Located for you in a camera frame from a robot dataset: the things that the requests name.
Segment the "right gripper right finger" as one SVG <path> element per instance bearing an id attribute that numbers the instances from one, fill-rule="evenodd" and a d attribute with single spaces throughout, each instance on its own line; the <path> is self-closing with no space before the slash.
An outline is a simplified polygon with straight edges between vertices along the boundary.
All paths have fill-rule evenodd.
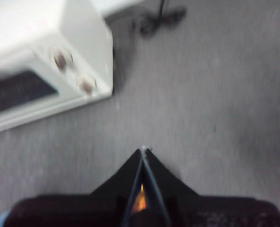
<path id="1" fill-rule="evenodd" d="M 143 162 L 161 213 L 172 227 L 280 227 L 280 211 L 268 201 L 198 194 L 150 149 L 143 151 Z"/>

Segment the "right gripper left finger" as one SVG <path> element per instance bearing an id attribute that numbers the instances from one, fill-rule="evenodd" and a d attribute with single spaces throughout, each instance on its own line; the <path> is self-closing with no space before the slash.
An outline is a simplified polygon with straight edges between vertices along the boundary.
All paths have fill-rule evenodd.
<path id="1" fill-rule="evenodd" d="M 50 194 L 16 203 L 6 227 L 118 227 L 122 222 L 137 173 L 136 150 L 106 182 L 87 194 Z"/>

